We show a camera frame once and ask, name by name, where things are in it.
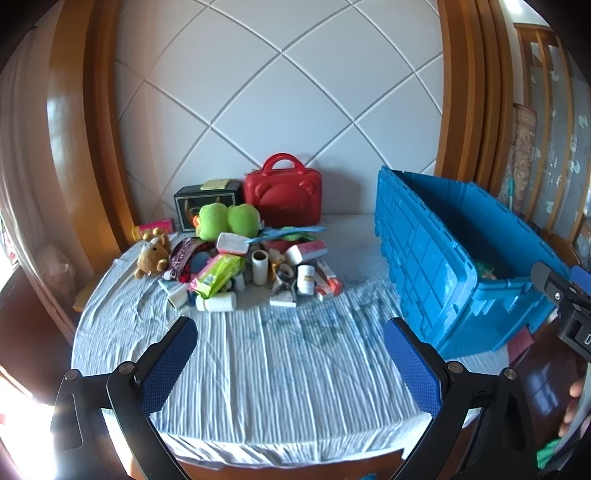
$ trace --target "white tile wall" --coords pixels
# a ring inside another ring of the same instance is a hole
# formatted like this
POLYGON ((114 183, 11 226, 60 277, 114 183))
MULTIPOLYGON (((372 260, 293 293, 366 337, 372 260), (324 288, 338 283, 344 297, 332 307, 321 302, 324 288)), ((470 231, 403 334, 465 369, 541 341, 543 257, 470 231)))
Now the white tile wall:
POLYGON ((382 165, 432 173, 436 0, 124 0, 116 64, 140 219, 279 151, 321 171, 325 213, 371 213, 382 165))

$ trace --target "red handbag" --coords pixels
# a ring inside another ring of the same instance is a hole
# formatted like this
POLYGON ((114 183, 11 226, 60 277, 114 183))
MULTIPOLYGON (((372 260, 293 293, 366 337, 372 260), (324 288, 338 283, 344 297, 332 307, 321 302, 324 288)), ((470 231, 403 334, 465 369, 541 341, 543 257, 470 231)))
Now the red handbag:
POLYGON ((262 169, 248 173, 244 195, 267 226, 309 226, 320 221, 322 176, 289 153, 273 155, 262 169), (294 167, 273 170, 280 160, 290 160, 294 167))

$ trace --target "teddy bear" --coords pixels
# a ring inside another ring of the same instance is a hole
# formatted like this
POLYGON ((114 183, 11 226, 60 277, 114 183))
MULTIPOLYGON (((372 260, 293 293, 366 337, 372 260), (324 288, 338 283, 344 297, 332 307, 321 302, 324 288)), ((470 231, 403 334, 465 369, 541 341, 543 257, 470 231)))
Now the teddy bear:
POLYGON ((160 228, 144 234, 144 244, 138 257, 138 268, 135 270, 135 278, 144 275, 160 275, 168 268, 170 257, 170 240, 160 228))

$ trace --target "person's hand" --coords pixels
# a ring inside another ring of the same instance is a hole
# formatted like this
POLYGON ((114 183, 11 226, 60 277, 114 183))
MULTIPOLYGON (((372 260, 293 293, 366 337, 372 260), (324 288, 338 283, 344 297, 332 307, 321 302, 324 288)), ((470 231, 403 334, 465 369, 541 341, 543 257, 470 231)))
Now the person's hand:
MULTIPOLYGON (((585 380, 579 380, 578 382, 573 383, 570 386, 570 396, 573 399, 570 401, 569 406, 566 407, 566 413, 564 414, 564 420, 560 428, 558 429, 558 436, 562 438, 569 429, 570 423, 574 420, 574 416, 577 414, 577 409, 579 408, 579 397, 583 393, 583 386, 585 380)), ((591 415, 589 415, 581 425, 581 437, 585 434, 585 431, 589 427, 591 423, 591 415)))

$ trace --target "red bag handle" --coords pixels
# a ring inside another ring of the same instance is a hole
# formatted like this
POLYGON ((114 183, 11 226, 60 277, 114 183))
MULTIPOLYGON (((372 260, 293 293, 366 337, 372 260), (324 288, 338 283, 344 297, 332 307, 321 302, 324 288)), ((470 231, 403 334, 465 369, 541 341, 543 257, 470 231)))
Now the red bag handle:
MULTIPOLYGON (((289 153, 276 153, 275 155, 272 155, 269 158, 267 158, 265 164, 262 166, 262 174, 272 175, 273 167, 280 160, 289 160, 290 162, 292 162, 294 164, 294 168, 300 175, 306 173, 306 167, 304 166, 304 164, 297 158, 295 158, 293 155, 290 155, 289 153)), ((280 168, 279 170, 289 170, 289 168, 280 168)))

